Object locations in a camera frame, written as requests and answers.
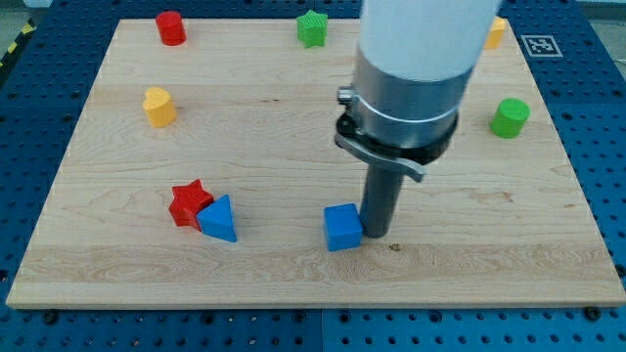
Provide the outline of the yellow block behind arm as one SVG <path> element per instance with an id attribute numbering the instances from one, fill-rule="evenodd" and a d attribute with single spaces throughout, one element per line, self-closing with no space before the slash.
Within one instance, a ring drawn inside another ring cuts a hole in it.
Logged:
<path id="1" fill-rule="evenodd" d="M 507 22 L 500 17 L 495 17 L 490 27 L 490 31 L 485 39 L 483 49 L 497 49 L 501 44 L 506 28 Z"/>

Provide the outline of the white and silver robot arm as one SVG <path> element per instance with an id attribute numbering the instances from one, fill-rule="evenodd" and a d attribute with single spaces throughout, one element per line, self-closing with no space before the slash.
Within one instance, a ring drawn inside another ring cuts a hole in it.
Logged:
<path id="1" fill-rule="evenodd" d="M 416 181 L 444 151 L 501 0 L 365 0 L 336 143 Z"/>

